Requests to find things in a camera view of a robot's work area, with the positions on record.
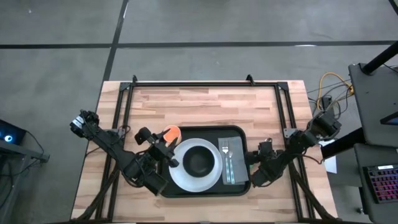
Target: orange cup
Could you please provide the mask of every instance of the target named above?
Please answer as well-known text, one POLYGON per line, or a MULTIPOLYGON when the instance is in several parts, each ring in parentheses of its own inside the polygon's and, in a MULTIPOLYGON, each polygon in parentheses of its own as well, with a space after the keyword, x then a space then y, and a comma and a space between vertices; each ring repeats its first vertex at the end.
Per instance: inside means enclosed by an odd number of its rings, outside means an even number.
POLYGON ((177 142, 175 145, 181 143, 181 130, 176 125, 168 125, 163 131, 170 129, 165 135, 163 135, 164 140, 166 141, 166 146, 169 146, 172 141, 177 138, 177 142))

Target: black bowl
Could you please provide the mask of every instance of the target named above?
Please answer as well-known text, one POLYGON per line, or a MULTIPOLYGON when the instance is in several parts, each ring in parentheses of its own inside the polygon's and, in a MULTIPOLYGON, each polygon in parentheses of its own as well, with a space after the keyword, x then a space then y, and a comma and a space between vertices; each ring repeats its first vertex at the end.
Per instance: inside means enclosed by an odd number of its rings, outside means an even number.
POLYGON ((193 146, 184 154, 182 164, 189 175, 204 177, 213 170, 215 159, 208 148, 193 146))

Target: butcher block tabletop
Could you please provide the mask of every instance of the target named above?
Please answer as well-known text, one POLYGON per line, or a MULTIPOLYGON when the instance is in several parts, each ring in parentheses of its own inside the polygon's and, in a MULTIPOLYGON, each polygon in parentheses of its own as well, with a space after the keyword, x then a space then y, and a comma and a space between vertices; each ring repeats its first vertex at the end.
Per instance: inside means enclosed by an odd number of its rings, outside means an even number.
MULTIPOLYGON (((294 115, 299 129, 305 129, 312 118, 304 82, 287 81, 294 115)), ((104 82, 97 114, 100 127, 111 129, 120 82, 104 82)), ((287 126, 290 127, 285 97, 282 93, 287 126)), ((119 124, 122 124, 127 98, 125 92, 119 124)), ((259 142, 272 138, 274 149, 284 149, 279 114, 273 87, 135 87, 125 150, 138 152, 134 135, 144 126, 159 133, 167 125, 211 126, 237 125, 246 134, 248 151, 257 150, 259 142)), ((89 143, 87 152, 97 147, 89 143)), ((322 159, 319 147, 310 148, 307 155, 322 159)), ((71 218, 81 215, 100 190, 106 153, 97 150, 84 161, 71 218)), ((304 158, 311 191, 326 210, 337 217, 324 165, 304 158)), ((108 211, 110 190, 105 198, 108 211)), ((306 213, 305 197, 300 199, 306 213)), ((114 209, 114 222, 293 222, 297 221, 288 169, 283 176, 266 188, 254 188, 237 197, 165 198, 154 196, 145 187, 131 187, 119 179, 114 209)))

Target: white plate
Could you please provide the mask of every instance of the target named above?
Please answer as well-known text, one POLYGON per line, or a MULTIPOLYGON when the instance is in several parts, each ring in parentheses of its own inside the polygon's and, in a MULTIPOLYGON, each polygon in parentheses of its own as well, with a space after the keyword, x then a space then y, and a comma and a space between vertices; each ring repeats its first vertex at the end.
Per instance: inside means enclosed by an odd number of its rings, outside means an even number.
POLYGON ((198 138, 188 139, 181 142, 181 144, 174 149, 174 153, 175 156, 173 156, 173 159, 176 159, 180 165, 174 168, 169 167, 170 175, 174 182, 182 189, 189 192, 202 192, 212 187, 220 178, 221 171, 223 170, 223 162, 220 152, 211 142, 198 138), (184 154, 194 146, 203 146, 209 149, 214 156, 213 170, 204 177, 191 176, 187 173, 182 164, 184 154))

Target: rgb keyboard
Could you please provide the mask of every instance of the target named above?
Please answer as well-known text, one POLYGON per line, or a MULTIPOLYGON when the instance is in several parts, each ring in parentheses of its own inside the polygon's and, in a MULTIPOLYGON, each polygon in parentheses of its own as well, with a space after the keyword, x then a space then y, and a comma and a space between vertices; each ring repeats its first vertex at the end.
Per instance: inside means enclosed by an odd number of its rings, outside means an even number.
POLYGON ((398 202, 398 165, 365 167, 376 203, 398 202))

